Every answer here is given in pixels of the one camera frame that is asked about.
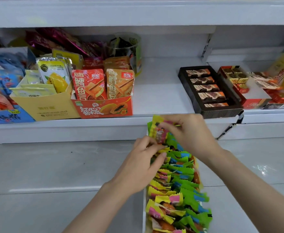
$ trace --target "blue box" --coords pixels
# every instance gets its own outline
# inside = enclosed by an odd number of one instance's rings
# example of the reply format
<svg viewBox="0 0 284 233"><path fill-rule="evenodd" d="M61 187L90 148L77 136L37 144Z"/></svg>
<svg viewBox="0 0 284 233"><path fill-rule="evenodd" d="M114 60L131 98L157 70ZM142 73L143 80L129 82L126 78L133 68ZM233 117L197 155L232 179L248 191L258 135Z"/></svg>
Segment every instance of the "blue box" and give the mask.
<svg viewBox="0 0 284 233"><path fill-rule="evenodd" d="M35 122L19 105L15 105L14 107L14 110L0 110L0 124Z"/></svg>

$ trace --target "yellow cardboard box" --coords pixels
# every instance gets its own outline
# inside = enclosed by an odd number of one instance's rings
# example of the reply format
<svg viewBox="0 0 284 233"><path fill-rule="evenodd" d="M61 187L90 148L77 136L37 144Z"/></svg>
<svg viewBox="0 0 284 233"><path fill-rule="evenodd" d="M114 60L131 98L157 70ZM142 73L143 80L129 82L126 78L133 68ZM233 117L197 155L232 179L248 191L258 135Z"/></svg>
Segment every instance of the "yellow cardboard box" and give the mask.
<svg viewBox="0 0 284 233"><path fill-rule="evenodd" d="M20 84L27 84L26 78L22 79L17 87L20 87ZM72 89L71 82L65 92L54 95L17 97L12 93L10 97L36 121L80 118L71 101Z"/></svg>

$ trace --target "finger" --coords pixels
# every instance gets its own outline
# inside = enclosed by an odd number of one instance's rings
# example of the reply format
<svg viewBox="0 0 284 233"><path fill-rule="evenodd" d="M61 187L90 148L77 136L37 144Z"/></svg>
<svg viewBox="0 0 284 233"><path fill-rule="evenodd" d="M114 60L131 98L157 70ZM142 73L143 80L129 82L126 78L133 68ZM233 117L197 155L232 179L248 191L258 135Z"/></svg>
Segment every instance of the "finger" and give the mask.
<svg viewBox="0 0 284 233"><path fill-rule="evenodd" d="M166 146L154 144L154 145L146 148L146 152L152 157L154 154L157 153L158 150L162 150L164 148L166 148Z"/></svg>
<svg viewBox="0 0 284 233"><path fill-rule="evenodd" d="M145 150L149 144L157 144L157 142L150 136L144 136L137 147L139 147L141 150Z"/></svg>
<svg viewBox="0 0 284 233"><path fill-rule="evenodd" d="M161 153L155 161L152 163L152 165L149 167L148 172L150 175L150 178L154 178L160 167L163 165L163 162L165 161L165 158L167 156L167 153Z"/></svg>
<svg viewBox="0 0 284 233"><path fill-rule="evenodd" d="M182 125L184 123L184 114L169 114L169 115L160 115L164 120L171 121Z"/></svg>
<svg viewBox="0 0 284 233"><path fill-rule="evenodd" d="M140 142L141 142L141 138L136 139L136 141L133 144L133 149L136 148Z"/></svg>
<svg viewBox="0 0 284 233"><path fill-rule="evenodd" d="M172 125L170 123L165 123L162 122L158 125L158 127L160 128L164 128L167 129L169 132L171 132L176 138L181 136L181 131L178 127L176 127L175 125Z"/></svg>

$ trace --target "tile floor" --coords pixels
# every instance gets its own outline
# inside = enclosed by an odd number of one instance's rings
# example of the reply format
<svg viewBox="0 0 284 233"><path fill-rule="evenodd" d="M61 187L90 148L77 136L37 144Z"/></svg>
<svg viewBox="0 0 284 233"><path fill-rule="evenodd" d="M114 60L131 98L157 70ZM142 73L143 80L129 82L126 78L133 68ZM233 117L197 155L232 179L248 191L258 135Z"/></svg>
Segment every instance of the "tile floor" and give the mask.
<svg viewBox="0 0 284 233"><path fill-rule="evenodd" d="M121 165L133 141L0 145L0 233L61 232ZM248 168L284 194L284 138L227 140ZM214 220L210 233L257 230L223 182L200 164ZM133 195L108 229L142 232L143 193Z"/></svg>

